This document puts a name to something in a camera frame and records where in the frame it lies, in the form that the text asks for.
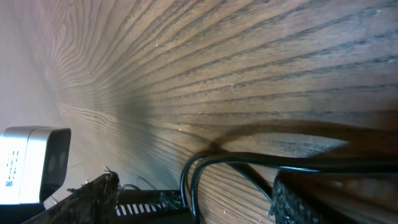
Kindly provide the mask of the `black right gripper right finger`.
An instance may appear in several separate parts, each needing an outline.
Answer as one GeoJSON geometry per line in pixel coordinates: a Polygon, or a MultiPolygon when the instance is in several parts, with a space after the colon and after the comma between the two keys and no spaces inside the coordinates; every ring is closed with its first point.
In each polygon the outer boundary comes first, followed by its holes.
{"type": "Polygon", "coordinates": [[[282,174],[273,183],[269,214],[276,224],[358,224],[282,174]]]}

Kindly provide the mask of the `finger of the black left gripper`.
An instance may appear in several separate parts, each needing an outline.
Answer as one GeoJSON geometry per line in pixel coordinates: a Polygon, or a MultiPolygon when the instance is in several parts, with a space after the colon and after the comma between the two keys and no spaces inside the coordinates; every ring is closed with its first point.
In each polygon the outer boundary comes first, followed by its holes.
{"type": "Polygon", "coordinates": [[[123,190],[115,206],[116,224],[193,224],[179,190],[123,190]]]}

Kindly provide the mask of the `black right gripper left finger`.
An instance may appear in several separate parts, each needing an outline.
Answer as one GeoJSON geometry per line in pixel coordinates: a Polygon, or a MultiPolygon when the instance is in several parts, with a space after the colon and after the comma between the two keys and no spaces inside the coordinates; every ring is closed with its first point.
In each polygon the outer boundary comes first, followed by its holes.
{"type": "Polygon", "coordinates": [[[71,195],[24,224],[112,223],[118,190],[119,176],[109,170],[79,189],[69,189],[71,195]]]}

